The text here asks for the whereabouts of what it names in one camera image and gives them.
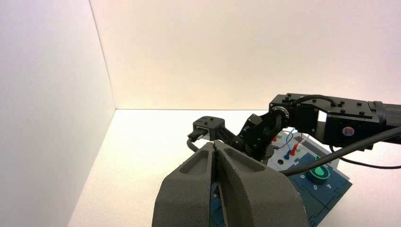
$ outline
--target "white backdrop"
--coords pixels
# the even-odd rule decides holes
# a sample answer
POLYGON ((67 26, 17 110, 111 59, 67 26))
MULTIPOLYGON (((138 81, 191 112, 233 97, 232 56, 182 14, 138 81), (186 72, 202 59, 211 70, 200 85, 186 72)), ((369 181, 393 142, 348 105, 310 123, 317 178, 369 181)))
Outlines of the white backdrop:
POLYGON ((0 1, 0 226, 62 227, 114 113, 87 0, 0 1))
POLYGON ((91 0, 117 108, 400 103, 401 1, 91 0))

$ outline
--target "circuit board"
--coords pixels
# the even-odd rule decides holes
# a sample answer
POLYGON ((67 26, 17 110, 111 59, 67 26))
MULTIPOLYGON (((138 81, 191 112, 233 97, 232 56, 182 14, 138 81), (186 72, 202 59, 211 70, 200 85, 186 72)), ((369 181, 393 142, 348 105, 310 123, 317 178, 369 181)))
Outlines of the circuit board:
MULTIPOLYGON (((280 138, 277 138, 273 145, 279 149, 276 149, 269 159, 268 166, 278 171, 291 169, 330 153, 319 144, 307 140, 298 146, 293 155, 289 155, 289 148, 293 148, 298 143, 300 136, 300 133, 295 133, 294 139, 288 143, 289 147, 285 145, 287 134, 283 133, 280 138)), ((316 227, 352 185, 349 178, 337 169, 337 165, 338 160, 334 160, 319 167, 317 172, 323 176, 326 171, 325 177, 308 173, 289 177, 295 189, 301 194, 310 227, 316 227)))

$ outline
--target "table surface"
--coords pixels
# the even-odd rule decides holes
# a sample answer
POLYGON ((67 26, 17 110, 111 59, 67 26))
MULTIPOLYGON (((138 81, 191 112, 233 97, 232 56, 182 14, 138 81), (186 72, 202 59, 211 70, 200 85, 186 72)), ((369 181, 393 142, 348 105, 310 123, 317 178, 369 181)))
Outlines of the table surface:
MULTIPOLYGON (((117 110, 69 227, 149 227, 163 179, 193 152, 185 144, 192 122, 209 115, 239 132, 252 113, 265 111, 117 110)), ((196 142, 198 147, 206 141, 196 142)), ((401 163, 401 146, 378 143, 349 159, 374 165, 401 163)), ((380 170, 340 161, 353 183, 319 227, 400 226, 401 170, 380 170)))

